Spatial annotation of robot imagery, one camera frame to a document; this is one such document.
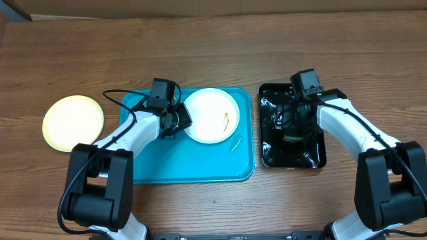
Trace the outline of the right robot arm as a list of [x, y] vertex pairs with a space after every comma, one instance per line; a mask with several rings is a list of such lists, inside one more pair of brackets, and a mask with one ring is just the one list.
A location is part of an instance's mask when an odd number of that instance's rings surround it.
[[338, 89], [294, 91], [288, 103], [278, 106], [274, 123], [327, 131], [357, 161], [355, 209], [327, 224], [320, 239], [426, 236], [399, 230], [426, 217], [426, 154], [417, 142], [402, 143], [379, 130]]

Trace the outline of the yellow plate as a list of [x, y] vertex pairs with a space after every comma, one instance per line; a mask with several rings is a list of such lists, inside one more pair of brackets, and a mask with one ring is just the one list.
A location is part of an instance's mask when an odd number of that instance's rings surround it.
[[103, 110], [95, 100], [72, 95], [49, 108], [43, 118], [42, 133], [50, 147], [70, 152], [79, 143], [94, 143], [103, 125]]

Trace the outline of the green yellow sponge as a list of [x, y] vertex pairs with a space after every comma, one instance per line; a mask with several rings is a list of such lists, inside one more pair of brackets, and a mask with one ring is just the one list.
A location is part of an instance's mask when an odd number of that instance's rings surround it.
[[286, 141], [302, 141], [304, 139], [304, 137], [299, 136], [299, 135], [290, 135], [290, 134], [285, 134], [283, 136], [283, 140]]

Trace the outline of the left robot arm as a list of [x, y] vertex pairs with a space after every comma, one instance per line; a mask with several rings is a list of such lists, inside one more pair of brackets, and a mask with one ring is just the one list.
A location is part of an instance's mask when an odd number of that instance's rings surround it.
[[60, 228], [102, 239], [146, 239], [147, 227], [133, 215], [133, 162], [152, 141], [175, 136], [192, 123], [183, 103], [129, 110], [106, 138], [71, 151], [65, 189], [57, 209]]

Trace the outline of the white plate with orange stain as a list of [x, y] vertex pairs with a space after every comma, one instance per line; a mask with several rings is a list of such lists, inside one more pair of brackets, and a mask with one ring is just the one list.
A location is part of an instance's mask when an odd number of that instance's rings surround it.
[[224, 90], [197, 90], [189, 95], [184, 105], [192, 120], [185, 132], [199, 143], [220, 143], [238, 128], [240, 108], [236, 100]]

